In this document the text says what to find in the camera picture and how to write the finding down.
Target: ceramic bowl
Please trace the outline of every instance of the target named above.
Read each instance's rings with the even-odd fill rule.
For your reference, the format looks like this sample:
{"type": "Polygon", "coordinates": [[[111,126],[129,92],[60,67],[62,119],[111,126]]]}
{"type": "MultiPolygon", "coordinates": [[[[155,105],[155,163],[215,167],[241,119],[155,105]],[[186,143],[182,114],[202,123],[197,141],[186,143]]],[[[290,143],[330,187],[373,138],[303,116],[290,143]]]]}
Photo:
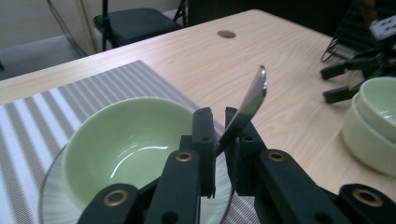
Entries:
{"type": "Polygon", "coordinates": [[[112,184],[140,189],[161,175],[181,135],[191,132],[192,111],[177,103],[135,98],[110,105],[87,119],[65,148],[66,192],[83,208],[112,184]]]}
{"type": "Polygon", "coordinates": [[[396,77],[377,77],[364,82],[356,106],[374,129],[396,143],[396,77]]]}
{"type": "Polygon", "coordinates": [[[396,144],[374,129],[357,108],[357,95],[346,112],[341,135],[350,152],[373,169],[396,176],[396,144]]]}

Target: bowl rim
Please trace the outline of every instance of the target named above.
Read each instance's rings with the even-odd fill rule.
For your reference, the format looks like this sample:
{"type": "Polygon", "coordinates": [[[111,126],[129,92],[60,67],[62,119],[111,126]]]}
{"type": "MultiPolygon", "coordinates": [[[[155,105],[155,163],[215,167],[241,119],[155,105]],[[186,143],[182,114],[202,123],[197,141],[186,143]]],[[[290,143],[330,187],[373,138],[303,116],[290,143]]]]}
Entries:
{"type": "Polygon", "coordinates": [[[378,114],[378,110],[375,106],[373,106],[373,104],[371,103],[371,101],[368,99],[367,95],[366,95],[366,88],[367,86],[373,85],[374,82],[382,82],[382,81],[386,81],[386,82],[394,82],[396,84],[396,77],[375,77],[375,78],[371,78],[367,81],[365,81],[361,87],[360,90],[358,92],[358,94],[355,95],[359,95],[359,97],[361,98],[361,100],[364,102],[364,105],[367,106],[370,111],[372,111],[378,118],[380,118],[381,120],[383,120],[384,122],[386,122],[387,124],[390,124],[393,128],[396,129],[396,120],[393,119],[384,119],[382,116],[380,116],[378,114]]]}
{"type": "Polygon", "coordinates": [[[384,136],[382,133],[377,131],[367,120],[361,115],[361,112],[359,112],[359,109],[357,107],[356,101],[357,101],[358,95],[355,94],[352,98],[352,110],[353,113],[356,115],[356,118],[363,124],[363,126],[372,134],[374,134],[376,137],[378,137],[381,141],[385,142],[387,145],[389,145],[392,148],[396,149],[396,143],[393,143],[390,141],[386,136],[384,136]]]}
{"type": "Polygon", "coordinates": [[[142,97],[135,97],[135,98],[129,98],[129,99],[120,100],[120,101],[117,101],[116,103],[107,105],[107,106],[103,107],[102,109],[99,109],[98,111],[96,111],[95,113],[93,113],[93,114],[92,114],[91,116],[89,116],[86,120],[84,120],[84,121],[79,125],[79,127],[74,131],[74,133],[72,134],[72,136],[68,139],[67,144],[66,144],[66,146],[64,147],[64,155],[63,155],[62,161],[61,161],[61,179],[62,179],[62,181],[63,181],[63,183],[64,183],[64,190],[65,190],[65,192],[67,193],[67,195],[69,195],[70,199],[72,200],[72,202],[75,204],[76,207],[78,207],[78,208],[80,208],[80,209],[84,209],[85,205],[84,205],[84,202],[83,202],[79,197],[77,197],[77,195],[75,195],[75,193],[73,192],[73,190],[70,189],[70,186],[69,186],[69,184],[68,184],[68,181],[67,181],[67,178],[66,178],[66,174],[65,174],[65,170],[66,170],[66,162],[65,162],[65,161],[66,161],[67,155],[69,155],[69,153],[70,153],[70,150],[68,150],[68,149],[69,149],[69,146],[70,146],[70,143],[71,143],[72,140],[75,138],[75,136],[78,134],[78,132],[80,132],[80,130],[82,129],[82,127],[83,127],[87,122],[89,122],[90,120],[95,119],[95,118],[98,116],[99,113],[101,113],[101,112],[103,112],[103,111],[105,111],[105,110],[108,110],[110,107],[113,107],[113,106],[115,106],[115,105],[127,104],[127,103],[130,103],[130,102],[142,101],[142,100],[150,100],[150,101],[154,100],[154,101],[167,102],[167,103],[176,105],[176,106],[178,106],[179,108],[184,109],[184,110],[190,112],[190,113],[191,113],[191,116],[192,116],[192,114],[193,114],[193,112],[194,112],[192,108],[187,107],[186,105],[183,105],[182,103],[177,102],[177,101],[174,101],[174,100],[170,100],[170,99],[162,98],[162,97],[155,97],[155,96],[142,96],[142,97]]]}

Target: stacked bowls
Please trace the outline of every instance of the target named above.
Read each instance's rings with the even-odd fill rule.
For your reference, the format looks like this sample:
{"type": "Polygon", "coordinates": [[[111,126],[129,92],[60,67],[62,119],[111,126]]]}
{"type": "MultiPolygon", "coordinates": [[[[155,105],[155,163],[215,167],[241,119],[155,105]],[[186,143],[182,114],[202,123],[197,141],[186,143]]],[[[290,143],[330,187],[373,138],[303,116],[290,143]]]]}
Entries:
{"type": "Polygon", "coordinates": [[[377,77],[361,85],[341,135],[362,163],[396,176],[396,77],[377,77]]]}

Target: white plate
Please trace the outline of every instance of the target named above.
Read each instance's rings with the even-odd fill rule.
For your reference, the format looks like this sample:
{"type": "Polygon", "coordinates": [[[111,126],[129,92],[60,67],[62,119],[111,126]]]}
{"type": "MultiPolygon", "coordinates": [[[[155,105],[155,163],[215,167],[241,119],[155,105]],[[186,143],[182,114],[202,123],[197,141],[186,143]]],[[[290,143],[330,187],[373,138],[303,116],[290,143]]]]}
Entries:
{"type": "MultiPolygon", "coordinates": [[[[68,198],[61,177],[61,161],[64,151],[49,168],[40,198],[40,220],[45,224],[77,223],[82,210],[68,198]]],[[[227,174],[224,154],[216,162],[216,197],[201,198],[201,223],[220,223],[230,201],[231,183],[227,174]]]]}

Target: metal spoon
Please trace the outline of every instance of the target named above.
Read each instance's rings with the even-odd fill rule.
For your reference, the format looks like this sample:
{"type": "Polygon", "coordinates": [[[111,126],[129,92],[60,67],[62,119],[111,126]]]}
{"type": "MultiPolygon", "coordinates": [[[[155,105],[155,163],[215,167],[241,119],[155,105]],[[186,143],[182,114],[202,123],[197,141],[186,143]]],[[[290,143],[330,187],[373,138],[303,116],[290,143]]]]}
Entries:
{"type": "Polygon", "coordinates": [[[262,105],[266,93],[267,75],[265,67],[261,65],[257,75],[253,79],[253,82],[250,84],[250,88],[247,91],[244,101],[219,139],[217,155],[224,151],[224,148],[226,148],[250,123],[251,119],[253,119],[254,115],[262,105]]]}

